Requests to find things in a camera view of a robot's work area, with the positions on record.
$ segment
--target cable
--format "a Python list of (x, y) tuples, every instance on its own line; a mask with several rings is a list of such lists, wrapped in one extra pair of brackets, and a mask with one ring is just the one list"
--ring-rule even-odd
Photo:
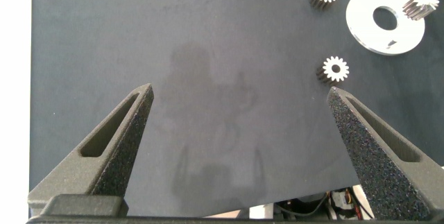
[(319, 207), (324, 203), (325, 199), (327, 199), (327, 196), (328, 196), (328, 193), (325, 193), (325, 195), (322, 197), (321, 201), (316, 206), (316, 208), (313, 211), (311, 211), (309, 213), (306, 213), (306, 214), (296, 213), (296, 212), (287, 210), (287, 209), (279, 206), (278, 204), (275, 204), (275, 205), (277, 206), (278, 209), (280, 209), (282, 212), (286, 212), (287, 214), (293, 214), (294, 216), (301, 216), (301, 217), (303, 217), (303, 216), (310, 216), (310, 215), (314, 214), (316, 211), (318, 211)]
[(350, 192), (352, 193), (353, 198), (355, 199), (356, 203), (367, 213), (367, 215), (370, 218), (375, 218), (374, 216), (372, 216), (367, 209), (362, 205), (362, 203), (358, 200), (358, 197), (356, 197), (355, 191), (353, 190), (353, 187), (350, 187)]

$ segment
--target textured 3d printed part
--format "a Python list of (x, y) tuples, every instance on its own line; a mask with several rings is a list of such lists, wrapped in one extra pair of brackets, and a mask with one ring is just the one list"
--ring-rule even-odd
[(154, 95), (150, 84), (133, 90), (28, 195), (31, 215), (53, 196), (123, 197)]
[(333, 87), (327, 100), (375, 217), (441, 220), (442, 168), (353, 95)]

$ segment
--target dark gray surface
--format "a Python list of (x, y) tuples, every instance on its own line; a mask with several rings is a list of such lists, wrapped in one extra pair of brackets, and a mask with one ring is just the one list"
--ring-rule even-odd
[(314, 74), (342, 87), (444, 164), (443, 10), (395, 57), (349, 33), (338, 0), (33, 0), (33, 188), (133, 88), (155, 100), (130, 215), (204, 216), (357, 183)]

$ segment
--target center hole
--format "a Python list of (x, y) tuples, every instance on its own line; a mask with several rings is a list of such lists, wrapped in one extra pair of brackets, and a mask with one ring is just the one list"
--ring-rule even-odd
[(373, 12), (373, 20), (375, 23), (384, 30), (395, 30), (398, 26), (398, 20), (396, 19), (395, 13), (391, 10), (379, 7)]
[(341, 68), (337, 64), (333, 64), (332, 71), (338, 73), (341, 71)]

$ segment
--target wire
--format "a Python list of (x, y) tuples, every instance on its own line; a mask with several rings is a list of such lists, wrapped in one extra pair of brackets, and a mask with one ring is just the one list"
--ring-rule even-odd
[(282, 212), (286, 212), (287, 214), (293, 214), (294, 216), (301, 216), (301, 217), (303, 217), (303, 216), (310, 216), (310, 215), (314, 214), (316, 211), (318, 211), (319, 207), (321, 207), (321, 205), (325, 202), (325, 199), (327, 199), (327, 196), (328, 196), (328, 193), (325, 193), (325, 195), (322, 197), (321, 201), (316, 206), (316, 208), (313, 211), (311, 211), (309, 213), (306, 213), (306, 214), (297, 213), (297, 212), (293, 212), (293, 211), (287, 210), (287, 209), (279, 206), (278, 204), (275, 204), (275, 205), (277, 206), (278, 209), (280, 209)]
[(356, 203), (365, 211), (365, 213), (370, 217), (370, 218), (375, 218), (374, 216), (372, 216), (367, 209), (362, 205), (362, 203), (359, 201), (358, 197), (356, 197), (355, 191), (353, 190), (353, 187), (350, 187), (350, 192), (353, 195), (353, 198), (355, 199)]

